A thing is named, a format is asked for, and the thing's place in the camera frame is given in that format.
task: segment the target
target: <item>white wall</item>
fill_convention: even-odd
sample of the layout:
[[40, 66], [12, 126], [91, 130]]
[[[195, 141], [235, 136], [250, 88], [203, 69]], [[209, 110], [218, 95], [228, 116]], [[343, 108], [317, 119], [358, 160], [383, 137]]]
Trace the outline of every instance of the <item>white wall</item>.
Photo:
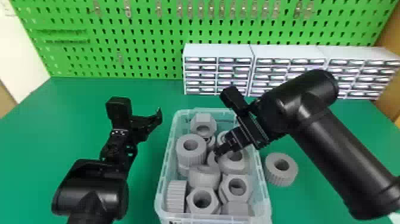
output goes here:
[[6, 1], [0, 0], [0, 80], [20, 103], [50, 77], [18, 17], [10, 16], [14, 11]]

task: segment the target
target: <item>transparent plastic container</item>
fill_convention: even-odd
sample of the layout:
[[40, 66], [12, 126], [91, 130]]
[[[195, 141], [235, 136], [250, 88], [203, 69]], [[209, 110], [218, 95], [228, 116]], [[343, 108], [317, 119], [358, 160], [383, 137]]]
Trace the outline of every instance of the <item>transparent plastic container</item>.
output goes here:
[[158, 182], [157, 193], [154, 200], [154, 209], [160, 218], [161, 224], [175, 223], [232, 223], [232, 224], [271, 224], [271, 202], [268, 195], [267, 184], [265, 183], [262, 162], [257, 150], [251, 145], [247, 148], [250, 158], [249, 175], [253, 183], [253, 193], [249, 204], [254, 210], [255, 216], [230, 216], [222, 214], [192, 214], [192, 213], [171, 213], [165, 209], [165, 194], [171, 180], [186, 179], [180, 176], [177, 171], [177, 157], [175, 152], [176, 140], [190, 133], [190, 120], [196, 113], [211, 113], [217, 121], [217, 132], [230, 130], [238, 125], [236, 115], [232, 110], [226, 108], [195, 108], [193, 110], [179, 110], [175, 113], [167, 148], [165, 150], [164, 162]]

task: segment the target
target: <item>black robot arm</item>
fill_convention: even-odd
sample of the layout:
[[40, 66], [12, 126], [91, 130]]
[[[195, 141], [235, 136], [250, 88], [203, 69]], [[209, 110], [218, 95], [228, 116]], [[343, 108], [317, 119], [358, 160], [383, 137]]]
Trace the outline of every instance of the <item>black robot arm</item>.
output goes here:
[[133, 116], [128, 98], [112, 97], [106, 109], [112, 130], [99, 160], [77, 160], [52, 200], [52, 212], [69, 216], [68, 224], [110, 224], [124, 217], [137, 145], [162, 122], [160, 109], [153, 116]]
[[253, 144], [260, 149], [289, 134], [305, 151], [356, 219], [374, 219], [400, 208], [399, 178], [333, 115], [328, 106], [338, 84], [327, 71], [309, 71], [247, 104], [233, 86], [220, 95], [239, 126], [214, 149], [217, 156]]

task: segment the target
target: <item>hexagonal nut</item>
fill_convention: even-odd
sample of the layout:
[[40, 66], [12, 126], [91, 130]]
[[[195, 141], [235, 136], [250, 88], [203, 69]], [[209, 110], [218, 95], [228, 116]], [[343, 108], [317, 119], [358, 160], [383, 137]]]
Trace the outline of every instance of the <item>hexagonal nut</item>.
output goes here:
[[248, 175], [228, 175], [218, 188], [222, 203], [229, 201], [247, 203], [253, 193], [253, 186]]
[[195, 188], [186, 197], [187, 212], [194, 214], [219, 214], [221, 204], [212, 188]]
[[196, 113], [190, 121], [190, 132], [209, 138], [217, 130], [217, 122], [210, 113]]
[[254, 216], [254, 211], [247, 203], [229, 201], [222, 205], [221, 214], [230, 214], [233, 216]]

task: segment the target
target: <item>green table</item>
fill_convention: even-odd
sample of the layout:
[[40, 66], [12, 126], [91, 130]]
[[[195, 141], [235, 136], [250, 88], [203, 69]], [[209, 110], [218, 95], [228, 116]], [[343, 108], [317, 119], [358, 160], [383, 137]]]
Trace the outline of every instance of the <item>green table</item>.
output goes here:
[[[139, 145], [129, 173], [129, 211], [120, 223], [159, 223], [153, 202], [171, 120], [177, 110], [223, 107], [218, 97], [182, 94], [168, 80], [52, 78], [0, 120], [0, 223], [65, 223], [52, 196], [73, 162], [98, 158], [109, 131], [105, 102], [129, 97], [133, 113], [162, 108], [164, 123]], [[400, 131], [369, 101], [342, 101], [332, 110], [393, 173], [400, 173]], [[274, 224], [357, 223], [308, 157], [286, 136], [261, 151], [283, 152], [299, 165], [288, 188], [269, 185]], [[363, 223], [390, 223], [387, 217]]]

